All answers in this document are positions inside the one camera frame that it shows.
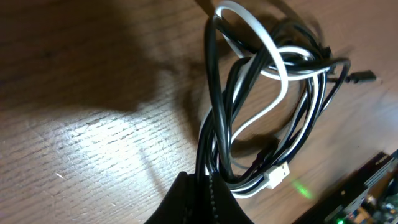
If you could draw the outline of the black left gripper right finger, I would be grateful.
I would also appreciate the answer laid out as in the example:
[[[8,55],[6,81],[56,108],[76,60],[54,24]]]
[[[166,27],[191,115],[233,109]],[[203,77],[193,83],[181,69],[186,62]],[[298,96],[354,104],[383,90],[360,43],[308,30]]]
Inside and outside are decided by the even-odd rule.
[[[218,175],[205,178],[201,193],[201,222],[206,224],[253,224]]]

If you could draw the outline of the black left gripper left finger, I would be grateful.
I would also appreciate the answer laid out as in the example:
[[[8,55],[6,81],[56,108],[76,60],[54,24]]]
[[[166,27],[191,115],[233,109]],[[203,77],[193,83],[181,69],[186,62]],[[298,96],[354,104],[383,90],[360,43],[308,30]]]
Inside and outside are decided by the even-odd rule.
[[[180,172],[155,212],[145,224],[197,224],[195,180]]]

